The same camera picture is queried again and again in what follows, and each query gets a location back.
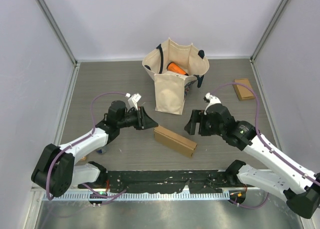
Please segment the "cardboard sheet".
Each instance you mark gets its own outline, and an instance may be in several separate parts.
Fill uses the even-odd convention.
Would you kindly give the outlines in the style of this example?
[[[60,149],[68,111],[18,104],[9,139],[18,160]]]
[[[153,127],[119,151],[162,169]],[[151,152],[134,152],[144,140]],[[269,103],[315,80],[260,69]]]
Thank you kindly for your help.
[[[162,127],[160,125],[153,129],[153,134],[154,134],[154,139],[158,143],[188,158],[193,157],[195,150],[197,148],[196,142],[182,135],[179,135],[165,127]]]

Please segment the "brown cardboard box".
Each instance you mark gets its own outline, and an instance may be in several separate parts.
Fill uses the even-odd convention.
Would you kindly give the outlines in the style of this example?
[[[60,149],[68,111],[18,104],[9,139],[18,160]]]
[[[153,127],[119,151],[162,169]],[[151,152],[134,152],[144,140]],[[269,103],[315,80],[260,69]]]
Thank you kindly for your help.
[[[255,99],[254,94],[250,91],[253,88],[248,78],[235,79],[234,82],[236,84],[233,85],[233,88],[240,101],[249,101]]]

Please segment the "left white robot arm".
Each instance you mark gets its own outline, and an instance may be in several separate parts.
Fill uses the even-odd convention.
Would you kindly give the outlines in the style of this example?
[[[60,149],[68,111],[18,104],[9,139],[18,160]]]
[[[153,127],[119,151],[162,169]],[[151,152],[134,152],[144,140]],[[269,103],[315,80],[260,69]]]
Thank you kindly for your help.
[[[44,189],[50,199],[62,196],[76,185],[100,189],[108,180],[107,169],[94,161],[84,165],[77,162],[110,144],[122,128],[147,130],[157,126],[144,107],[127,108],[124,101],[113,101],[104,118],[88,133],[65,144],[48,144],[31,174],[31,181]]]

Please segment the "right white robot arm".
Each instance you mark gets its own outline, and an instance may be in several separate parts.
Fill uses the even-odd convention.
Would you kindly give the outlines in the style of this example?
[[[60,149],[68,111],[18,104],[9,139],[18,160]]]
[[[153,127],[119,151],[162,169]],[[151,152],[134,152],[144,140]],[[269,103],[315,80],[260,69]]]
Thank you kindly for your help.
[[[244,161],[235,160],[225,171],[230,186],[258,187],[283,200],[305,219],[310,219],[318,209],[320,175],[294,162],[249,122],[235,120],[222,104],[192,110],[184,129],[189,135],[220,136],[228,145],[253,156],[272,171],[259,171]]]

